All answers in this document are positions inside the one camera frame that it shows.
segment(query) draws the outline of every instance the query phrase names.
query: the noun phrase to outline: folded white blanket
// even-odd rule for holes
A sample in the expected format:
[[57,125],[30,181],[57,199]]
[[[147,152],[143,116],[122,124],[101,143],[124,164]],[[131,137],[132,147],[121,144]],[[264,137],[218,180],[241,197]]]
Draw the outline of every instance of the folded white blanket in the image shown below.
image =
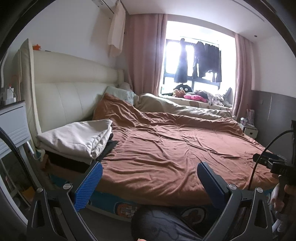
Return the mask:
[[74,122],[38,135],[39,147],[90,165],[104,150],[111,124],[109,119]]

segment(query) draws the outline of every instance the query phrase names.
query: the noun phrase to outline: pink curtain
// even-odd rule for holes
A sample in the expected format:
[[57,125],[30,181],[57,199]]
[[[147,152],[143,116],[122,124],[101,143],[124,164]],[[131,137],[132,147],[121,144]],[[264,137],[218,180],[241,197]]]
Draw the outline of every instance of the pink curtain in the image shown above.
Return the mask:
[[237,121],[240,121],[241,117],[246,117],[251,98],[252,45],[249,40],[239,34],[235,34],[235,45],[237,51],[237,66],[232,114],[237,117]]
[[136,14],[127,17],[125,54],[129,84],[140,95],[158,95],[168,17]]

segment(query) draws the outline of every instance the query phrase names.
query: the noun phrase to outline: floor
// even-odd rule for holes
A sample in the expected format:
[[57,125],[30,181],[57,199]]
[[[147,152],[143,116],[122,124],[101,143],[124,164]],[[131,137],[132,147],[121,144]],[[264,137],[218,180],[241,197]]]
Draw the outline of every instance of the floor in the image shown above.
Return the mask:
[[[84,208],[80,215],[99,241],[133,241],[131,223],[110,218]],[[68,240],[75,240],[64,229]]]

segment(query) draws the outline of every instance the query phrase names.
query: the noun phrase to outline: air conditioner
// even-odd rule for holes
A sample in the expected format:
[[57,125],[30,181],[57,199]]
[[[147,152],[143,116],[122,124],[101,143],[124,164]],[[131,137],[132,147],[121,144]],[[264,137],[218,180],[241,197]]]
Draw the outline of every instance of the air conditioner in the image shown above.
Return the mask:
[[92,0],[107,16],[113,18],[117,0]]

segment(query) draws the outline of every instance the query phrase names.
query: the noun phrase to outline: window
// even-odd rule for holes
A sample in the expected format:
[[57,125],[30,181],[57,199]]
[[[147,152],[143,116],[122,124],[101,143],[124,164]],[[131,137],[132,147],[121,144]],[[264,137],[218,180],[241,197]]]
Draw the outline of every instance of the window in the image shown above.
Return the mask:
[[[187,72],[187,83],[192,90],[202,89],[208,92],[216,92],[220,88],[220,83],[211,82],[213,78],[213,73],[206,73],[205,77],[192,79],[193,73],[193,61],[194,61],[194,43],[186,42],[187,51],[187,61],[188,61],[188,72]],[[174,82],[174,75],[176,73],[179,56],[181,52],[181,46],[179,41],[176,40],[166,40],[165,48],[165,64],[164,64],[164,76],[163,85],[161,88],[161,94],[170,93],[173,89],[179,85]]]
[[[194,24],[168,21],[166,30],[167,42],[164,56],[165,61],[163,66],[164,76],[160,80],[160,91],[162,94],[171,93],[173,89],[179,85],[178,83],[174,83],[173,78],[179,63],[181,50],[179,41],[181,38],[184,38],[187,43],[187,85],[191,86],[193,91],[204,90],[212,94],[224,94],[229,87],[231,87],[233,91],[235,90],[236,47],[234,37]],[[213,73],[206,73],[203,78],[192,79],[194,45],[198,41],[201,41],[204,44],[208,43],[215,45],[221,50],[222,82],[213,83]]]

